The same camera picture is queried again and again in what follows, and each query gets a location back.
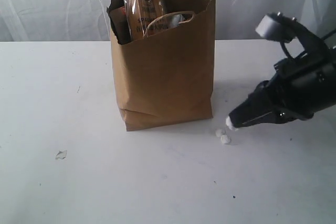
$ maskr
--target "robotic arm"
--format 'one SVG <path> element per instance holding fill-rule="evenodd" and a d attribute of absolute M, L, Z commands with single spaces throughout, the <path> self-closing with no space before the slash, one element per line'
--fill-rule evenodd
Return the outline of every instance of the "robotic arm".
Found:
<path fill-rule="evenodd" d="M 282 13 L 266 15 L 256 29 L 262 38 L 277 41 L 287 56 L 274 65 L 275 75 L 261 82 L 227 118 L 233 128 L 260 123 L 284 124 L 311 119 L 318 111 L 336 105 L 336 49 L 329 49 L 295 18 Z M 305 51 L 293 58 L 285 43 L 298 38 Z"/>

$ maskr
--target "table surface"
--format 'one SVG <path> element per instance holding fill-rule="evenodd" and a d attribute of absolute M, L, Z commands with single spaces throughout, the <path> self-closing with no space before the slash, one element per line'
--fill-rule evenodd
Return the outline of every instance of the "table surface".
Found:
<path fill-rule="evenodd" d="M 127 133 L 109 42 L 0 43 L 0 223 L 335 223 L 335 108 L 215 136 L 283 56 L 217 41 L 214 118 Z"/>

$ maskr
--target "brown paper bag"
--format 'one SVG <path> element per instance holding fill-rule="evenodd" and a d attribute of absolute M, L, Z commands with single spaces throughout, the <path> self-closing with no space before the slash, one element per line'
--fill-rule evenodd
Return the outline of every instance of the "brown paper bag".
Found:
<path fill-rule="evenodd" d="M 169 13 L 196 15 L 125 45 L 111 31 L 117 103 L 128 131 L 212 118 L 216 0 L 165 3 Z M 112 0 L 108 12 L 122 5 Z"/>

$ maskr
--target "plastic bag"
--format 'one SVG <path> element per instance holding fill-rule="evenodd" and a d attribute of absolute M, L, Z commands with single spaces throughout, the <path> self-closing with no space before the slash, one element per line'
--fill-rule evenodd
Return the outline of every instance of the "plastic bag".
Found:
<path fill-rule="evenodd" d="M 167 20 L 164 18 L 155 25 L 151 25 L 147 31 L 151 22 L 167 13 L 164 0 L 124 0 L 124 2 L 132 40 L 142 39 L 169 29 Z"/>

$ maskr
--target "white curtain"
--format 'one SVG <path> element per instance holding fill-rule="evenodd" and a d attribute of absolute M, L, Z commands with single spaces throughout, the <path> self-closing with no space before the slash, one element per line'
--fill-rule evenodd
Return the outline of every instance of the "white curtain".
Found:
<path fill-rule="evenodd" d="M 108 40 L 110 0 L 0 0 L 0 41 Z M 268 12 L 296 17 L 323 35 L 336 27 L 336 0 L 217 0 L 217 39 L 258 38 Z"/>

